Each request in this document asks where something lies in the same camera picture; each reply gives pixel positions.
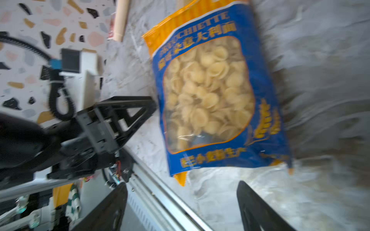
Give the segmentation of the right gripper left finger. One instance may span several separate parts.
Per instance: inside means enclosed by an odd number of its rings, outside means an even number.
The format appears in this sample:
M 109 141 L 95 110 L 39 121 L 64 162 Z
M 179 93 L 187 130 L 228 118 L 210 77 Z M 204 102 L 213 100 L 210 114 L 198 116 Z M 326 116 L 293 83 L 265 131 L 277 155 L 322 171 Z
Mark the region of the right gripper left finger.
M 127 205 L 125 183 L 119 184 L 74 228 L 74 231 L 119 231 Z

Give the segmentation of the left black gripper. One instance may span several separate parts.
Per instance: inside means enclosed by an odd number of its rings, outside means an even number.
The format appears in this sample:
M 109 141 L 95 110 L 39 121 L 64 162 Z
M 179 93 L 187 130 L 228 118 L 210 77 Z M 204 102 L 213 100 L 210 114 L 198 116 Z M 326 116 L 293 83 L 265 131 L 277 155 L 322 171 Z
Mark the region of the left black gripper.
M 1 114 L 1 189 L 34 181 L 76 180 L 114 165 L 116 152 L 156 111 L 150 96 L 114 96 L 48 128 Z

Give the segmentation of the blue orange orecchiette bag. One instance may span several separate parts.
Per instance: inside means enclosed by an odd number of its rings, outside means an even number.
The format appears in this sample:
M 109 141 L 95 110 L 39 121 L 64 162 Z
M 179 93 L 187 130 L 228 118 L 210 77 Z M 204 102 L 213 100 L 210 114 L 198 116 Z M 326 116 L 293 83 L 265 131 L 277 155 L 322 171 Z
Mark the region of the blue orange orecchiette bag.
M 293 159 L 249 1 L 192 1 L 143 35 L 169 174 Z

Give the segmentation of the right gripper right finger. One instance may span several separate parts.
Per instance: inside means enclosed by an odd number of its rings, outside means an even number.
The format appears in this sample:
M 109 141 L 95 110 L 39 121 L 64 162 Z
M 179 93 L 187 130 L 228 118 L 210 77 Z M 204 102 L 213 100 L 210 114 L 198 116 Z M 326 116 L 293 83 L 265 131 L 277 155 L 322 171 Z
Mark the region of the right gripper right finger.
M 237 199 L 245 231 L 294 230 L 244 181 L 238 183 Z

